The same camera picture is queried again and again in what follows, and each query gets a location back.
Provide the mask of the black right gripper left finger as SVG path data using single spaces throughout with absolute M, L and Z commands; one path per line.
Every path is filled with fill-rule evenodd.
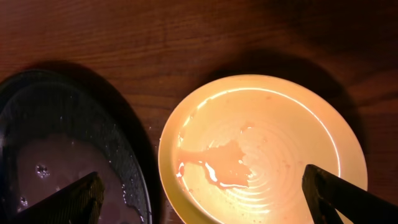
M 19 212 L 9 223 L 97 224 L 103 202 L 103 182 L 97 172 L 92 172 Z

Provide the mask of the yellow plate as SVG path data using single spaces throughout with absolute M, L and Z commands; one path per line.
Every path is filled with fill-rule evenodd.
M 185 223 L 311 223 L 307 164 L 368 187 L 363 151 L 342 115 L 314 92 L 266 75 L 193 91 L 159 142 L 162 186 Z

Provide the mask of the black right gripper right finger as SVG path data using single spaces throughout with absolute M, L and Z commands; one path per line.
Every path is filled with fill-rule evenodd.
M 302 190 L 315 223 L 397 223 L 397 206 L 321 169 L 305 166 Z

